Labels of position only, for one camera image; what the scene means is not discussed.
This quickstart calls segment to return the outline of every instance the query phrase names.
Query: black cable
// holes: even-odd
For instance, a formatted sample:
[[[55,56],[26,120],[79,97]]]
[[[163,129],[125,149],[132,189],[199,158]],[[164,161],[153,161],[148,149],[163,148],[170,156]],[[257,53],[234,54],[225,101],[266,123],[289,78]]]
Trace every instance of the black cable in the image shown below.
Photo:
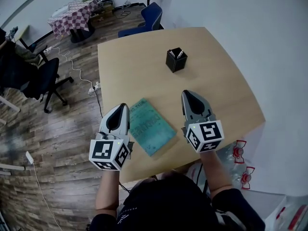
[[[94,92],[95,92],[95,94],[96,94],[96,98],[97,98],[98,105],[100,106],[101,116],[103,117],[103,115],[102,115],[102,108],[101,108],[101,104],[100,104],[100,101],[98,100],[98,96],[97,96],[97,93],[96,93],[95,87],[93,87],[93,89],[94,89]]]
[[[119,182],[119,185],[122,187],[123,190],[127,191],[128,193],[130,193],[130,190],[128,190],[125,186],[123,186],[123,185],[121,184],[121,182]]]
[[[198,176],[197,176],[197,180],[196,180],[197,186],[198,186],[198,181],[199,181],[199,176],[200,176],[200,173],[201,173],[202,166],[203,166],[203,164],[201,164],[200,169],[199,169],[199,173],[198,173]]]
[[[125,18],[126,16],[128,16],[128,15],[130,15],[130,14],[131,14],[131,11],[123,11],[123,12],[120,14],[120,16],[122,16],[122,17],[117,17],[116,14],[115,14],[115,17],[116,17],[117,19],[123,19],[123,18]]]

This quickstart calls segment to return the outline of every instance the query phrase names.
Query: chair backrest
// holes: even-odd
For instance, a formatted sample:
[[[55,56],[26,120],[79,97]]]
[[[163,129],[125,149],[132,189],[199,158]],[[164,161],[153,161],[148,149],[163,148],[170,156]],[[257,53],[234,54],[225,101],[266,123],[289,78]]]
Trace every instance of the chair backrest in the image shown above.
[[[15,53],[3,57],[0,65],[0,86],[19,89],[36,78],[38,68],[26,63]]]
[[[163,10],[156,2],[141,10],[141,15],[145,20],[145,27],[149,27],[150,30],[158,30],[162,14]]]

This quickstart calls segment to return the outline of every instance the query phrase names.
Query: floor plank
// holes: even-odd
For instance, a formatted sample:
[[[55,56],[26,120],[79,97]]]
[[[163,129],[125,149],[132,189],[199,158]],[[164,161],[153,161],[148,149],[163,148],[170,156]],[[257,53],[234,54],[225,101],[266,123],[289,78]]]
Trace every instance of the floor plank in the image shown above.
[[[37,48],[45,45],[59,47],[61,54],[74,61],[74,68],[82,69],[81,76],[93,83],[99,80],[97,44],[116,39],[119,30],[136,27],[143,22],[142,7],[127,8],[131,14],[124,19],[110,17],[93,22],[94,34],[87,40],[72,44],[70,37],[61,41],[49,35]],[[88,161],[90,140],[95,138],[101,115],[95,95],[88,95],[90,83],[79,79],[70,62],[52,50],[48,59],[60,60],[60,79],[71,76],[74,83],[65,83],[59,93],[68,100],[62,103],[54,95],[43,112],[44,101],[27,99],[17,90],[5,90],[7,100],[21,108],[17,113],[0,104],[1,118],[7,125],[0,125],[0,163],[25,166],[25,171],[13,171],[11,176],[0,175],[1,210],[12,229],[59,230],[41,196],[33,167],[25,156],[33,156],[38,179],[51,211],[63,230],[85,230],[95,215],[95,194],[102,172]],[[97,91],[103,108],[100,90]],[[127,196],[120,190],[120,201]]]

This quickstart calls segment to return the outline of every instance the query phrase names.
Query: person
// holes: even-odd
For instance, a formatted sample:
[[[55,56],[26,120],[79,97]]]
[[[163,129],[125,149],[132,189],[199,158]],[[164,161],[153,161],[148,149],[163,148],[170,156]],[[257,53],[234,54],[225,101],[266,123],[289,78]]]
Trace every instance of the person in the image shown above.
[[[117,215],[119,171],[104,170],[90,231],[264,230],[265,224],[231,179],[216,152],[200,153],[210,198],[188,177],[167,173],[135,186]]]
[[[41,55],[35,55],[30,50],[13,43],[12,38],[7,37],[7,34],[4,30],[0,28],[0,57],[5,56],[7,53],[15,52],[17,55],[23,58],[27,63],[39,66],[43,58]]]

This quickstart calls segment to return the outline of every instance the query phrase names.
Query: red and white tablecloth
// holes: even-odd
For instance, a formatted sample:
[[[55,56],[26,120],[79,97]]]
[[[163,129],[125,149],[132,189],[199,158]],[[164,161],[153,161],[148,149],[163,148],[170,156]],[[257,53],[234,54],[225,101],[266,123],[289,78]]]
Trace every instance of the red and white tablecloth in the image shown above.
[[[69,2],[69,10],[57,17],[50,17],[48,24],[52,27],[56,38],[65,33],[70,34],[70,29],[83,29],[88,31],[88,20],[93,10],[97,8],[100,0],[74,0]]]

